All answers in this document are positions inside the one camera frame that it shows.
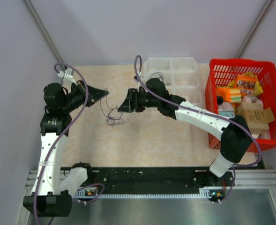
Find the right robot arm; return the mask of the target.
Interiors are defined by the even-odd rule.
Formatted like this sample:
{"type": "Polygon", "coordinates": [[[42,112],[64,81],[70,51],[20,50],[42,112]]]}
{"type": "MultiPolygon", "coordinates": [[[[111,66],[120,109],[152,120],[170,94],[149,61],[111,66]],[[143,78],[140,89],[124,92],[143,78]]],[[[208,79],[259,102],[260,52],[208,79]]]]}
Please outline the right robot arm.
{"type": "Polygon", "coordinates": [[[128,89],[118,112],[141,113],[146,108],[156,108],[163,116],[194,125],[220,141],[220,153],[206,174],[208,183],[213,186],[223,181],[224,174],[241,161],[253,142],[242,116],[228,118],[199,108],[183,97],[170,94],[159,78],[149,79],[138,89],[128,89]]]}

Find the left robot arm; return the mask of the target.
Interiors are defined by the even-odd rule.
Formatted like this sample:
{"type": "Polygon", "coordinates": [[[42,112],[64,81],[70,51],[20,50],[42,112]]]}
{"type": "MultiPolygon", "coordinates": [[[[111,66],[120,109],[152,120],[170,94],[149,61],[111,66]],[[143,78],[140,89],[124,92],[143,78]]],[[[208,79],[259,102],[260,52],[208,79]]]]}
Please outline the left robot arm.
{"type": "Polygon", "coordinates": [[[73,82],[70,92],[59,83],[45,86],[38,173],[31,194],[23,199],[23,206],[37,218],[67,217],[80,186],[93,183],[94,174],[88,171],[87,163],[74,164],[69,175],[60,180],[62,153],[74,123],[70,113],[91,107],[108,94],[107,90],[85,85],[82,80],[73,82]]]}

